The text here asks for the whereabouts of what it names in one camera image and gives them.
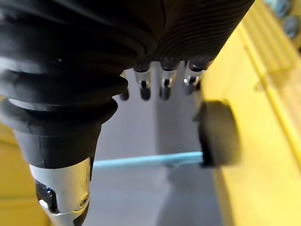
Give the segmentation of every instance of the yellow panel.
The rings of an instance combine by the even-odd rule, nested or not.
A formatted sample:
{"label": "yellow panel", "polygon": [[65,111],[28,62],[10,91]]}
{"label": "yellow panel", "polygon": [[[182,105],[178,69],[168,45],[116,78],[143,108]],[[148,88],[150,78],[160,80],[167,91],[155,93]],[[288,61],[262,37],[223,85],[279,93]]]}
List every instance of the yellow panel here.
{"label": "yellow panel", "polygon": [[0,201],[16,197],[35,197],[28,164],[18,146],[0,142]]}
{"label": "yellow panel", "polygon": [[240,140],[240,161],[214,170],[227,226],[301,225],[299,60],[257,0],[204,75],[205,100],[231,107]]}
{"label": "yellow panel", "polygon": [[48,226],[49,220],[36,199],[0,200],[3,226]]}

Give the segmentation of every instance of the blue plastic rod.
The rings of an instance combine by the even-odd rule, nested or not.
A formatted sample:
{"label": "blue plastic rod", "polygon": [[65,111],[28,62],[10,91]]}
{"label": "blue plastic rod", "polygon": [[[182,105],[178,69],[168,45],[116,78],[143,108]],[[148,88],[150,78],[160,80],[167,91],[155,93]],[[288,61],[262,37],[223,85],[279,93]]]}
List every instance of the blue plastic rod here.
{"label": "blue plastic rod", "polygon": [[94,161],[94,169],[144,167],[144,166],[178,166],[183,164],[198,164],[203,161],[202,152],[186,152],[176,154],[163,154],[153,156],[141,156],[134,158],[112,159]]}

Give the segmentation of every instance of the gray surface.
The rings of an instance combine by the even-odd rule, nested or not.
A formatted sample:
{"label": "gray surface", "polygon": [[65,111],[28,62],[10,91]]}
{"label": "gray surface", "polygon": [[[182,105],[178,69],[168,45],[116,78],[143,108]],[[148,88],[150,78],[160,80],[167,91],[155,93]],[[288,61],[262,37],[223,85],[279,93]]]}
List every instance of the gray surface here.
{"label": "gray surface", "polygon": [[[158,97],[158,68],[152,97],[140,98],[134,72],[127,71],[130,99],[119,104],[99,138],[97,160],[198,151],[193,97],[182,92],[180,71],[172,97]],[[221,226],[211,171],[196,165],[93,172],[84,226]]]}

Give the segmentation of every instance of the black rubber cap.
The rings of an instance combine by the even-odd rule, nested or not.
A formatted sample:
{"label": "black rubber cap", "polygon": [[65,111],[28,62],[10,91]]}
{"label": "black rubber cap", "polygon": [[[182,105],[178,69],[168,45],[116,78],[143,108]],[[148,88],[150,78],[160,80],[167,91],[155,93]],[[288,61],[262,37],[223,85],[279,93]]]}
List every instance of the black rubber cap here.
{"label": "black rubber cap", "polygon": [[130,94],[129,94],[129,92],[128,92],[128,89],[127,89],[125,92],[121,93],[121,94],[119,95],[119,97],[120,97],[121,100],[127,101],[127,100],[129,99],[129,97],[130,97]]}
{"label": "black rubber cap", "polygon": [[171,88],[169,87],[160,87],[160,98],[162,100],[169,100],[171,96]]}
{"label": "black rubber cap", "polygon": [[151,89],[149,88],[140,89],[140,94],[142,100],[148,101],[151,98]]}
{"label": "black rubber cap", "polygon": [[191,95],[195,90],[195,86],[193,84],[186,85],[184,84],[184,93],[186,95]]}

